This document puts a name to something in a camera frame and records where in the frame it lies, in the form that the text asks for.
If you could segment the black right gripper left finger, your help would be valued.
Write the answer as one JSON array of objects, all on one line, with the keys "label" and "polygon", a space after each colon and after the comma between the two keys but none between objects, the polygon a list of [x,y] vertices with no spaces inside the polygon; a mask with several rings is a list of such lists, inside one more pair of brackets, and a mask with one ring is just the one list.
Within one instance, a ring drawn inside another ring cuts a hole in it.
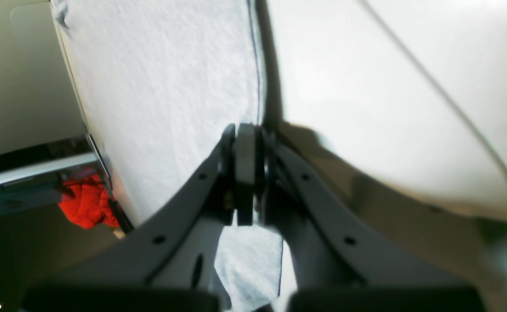
[{"label": "black right gripper left finger", "polygon": [[220,312],[209,292],[220,233],[231,223],[230,124],[169,202],[101,253],[32,286],[24,312]]}]

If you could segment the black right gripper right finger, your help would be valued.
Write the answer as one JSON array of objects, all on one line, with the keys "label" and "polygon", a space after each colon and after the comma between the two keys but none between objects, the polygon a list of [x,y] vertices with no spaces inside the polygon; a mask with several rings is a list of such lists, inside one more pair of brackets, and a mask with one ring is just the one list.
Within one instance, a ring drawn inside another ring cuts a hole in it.
[{"label": "black right gripper right finger", "polygon": [[479,292],[371,229],[314,168],[260,130],[260,222],[288,243],[289,312],[483,312]]}]

